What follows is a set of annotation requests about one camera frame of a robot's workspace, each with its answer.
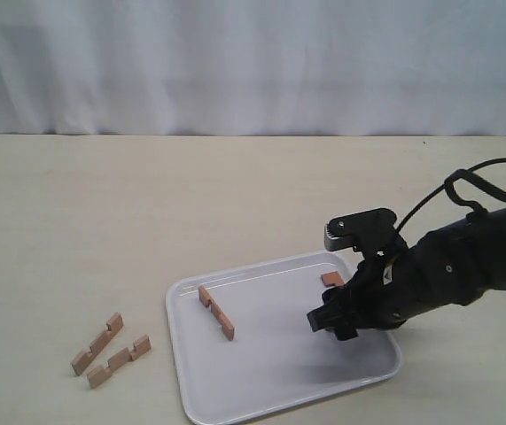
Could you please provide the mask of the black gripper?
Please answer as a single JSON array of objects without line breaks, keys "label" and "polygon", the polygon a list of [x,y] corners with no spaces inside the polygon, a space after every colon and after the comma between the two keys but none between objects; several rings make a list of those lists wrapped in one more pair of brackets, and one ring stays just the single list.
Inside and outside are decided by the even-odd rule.
[{"label": "black gripper", "polygon": [[418,247],[392,261],[364,260],[342,287],[323,293],[323,305],[307,313],[313,332],[330,330],[339,341],[359,329],[398,328],[430,310],[430,254]]}]

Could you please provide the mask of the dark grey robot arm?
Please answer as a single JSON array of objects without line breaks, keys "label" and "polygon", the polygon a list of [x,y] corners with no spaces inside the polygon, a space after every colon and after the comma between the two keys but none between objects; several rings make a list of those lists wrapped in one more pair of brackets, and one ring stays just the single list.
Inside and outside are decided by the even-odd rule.
[{"label": "dark grey robot arm", "polygon": [[326,250],[350,248],[363,260],[307,314],[313,331],[329,330],[346,341],[361,329],[395,329],[442,306],[466,306],[489,290],[506,291],[506,208],[470,213],[412,247],[395,232],[395,219],[393,211],[378,208],[328,222]]}]

